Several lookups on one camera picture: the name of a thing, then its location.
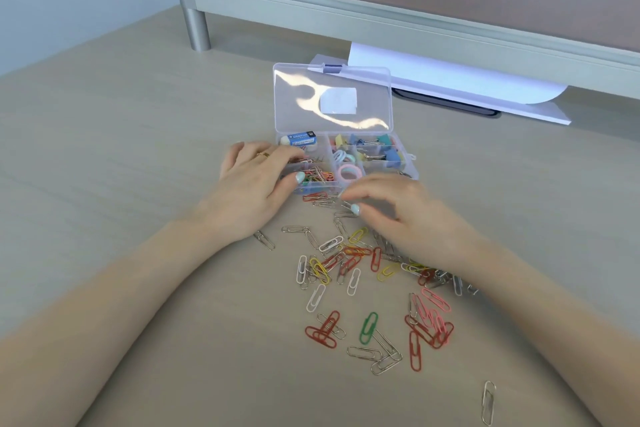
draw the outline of hand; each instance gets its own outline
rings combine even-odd
[[[354,213],[404,254],[428,267],[467,278],[477,255],[494,246],[446,204],[430,197],[422,184],[408,177],[370,174],[341,195],[346,201],[365,197],[393,204],[396,219],[364,203],[354,204]]]
[[[284,204],[304,172],[280,180],[284,166],[304,152],[268,142],[238,142],[222,162],[220,182],[191,213],[211,237],[212,250],[246,238],[265,225]]]

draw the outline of pink ring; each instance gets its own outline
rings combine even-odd
[[[355,176],[356,179],[347,179],[346,177],[344,177],[342,175],[342,172],[348,170],[351,171]],[[362,171],[360,171],[360,168],[357,165],[354,164],[342,164],[340,167],[338,167],[338,176],[340,177],[340,179],[342,179],[343,181],[355,181],[358,180],[362,177]]]

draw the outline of person's left hand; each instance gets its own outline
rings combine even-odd
[[[191,217],[205,229],[213,247],[220,248],[255,233],[276,214],[304,172],[280,180],[284,166],[304,152],[268,142],[238,142],[228,150],[220,182],[193,210]]]

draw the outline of desk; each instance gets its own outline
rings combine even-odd
[[[273,138],[271,67],[348,43],[211,17],[214,49],[190,49],[179,7],[0,79],[0,333],[127,253],[216,180],[221,148]],[[394,100],[396,131],[422,180],[494,239],[640,332],[640,105],[570,90],[574,124],[483,119]],[[346,221],[350,229],[355,225]],[[348,357],[366,314],[406,350],[407,277],[363,267],[354,298],[330,286],[345,344],[303,329],[311,290],[294,283],[301,236],[335,234],[330,210],[290,199],[263,228],[190,277],[149,324],[81,423],[481,425],[482,384],[498,385],[496,426],[596,425],[559,377],[482,298],[452,298],[451,344],[373,377]]]

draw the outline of person's right arm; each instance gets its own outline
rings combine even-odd
[[[640,341],[506,248],[492,243],[419,183],[396,174],[356,181],[342,199],[412,259],[464,278],[513,319],[605,427],[640,425]]]

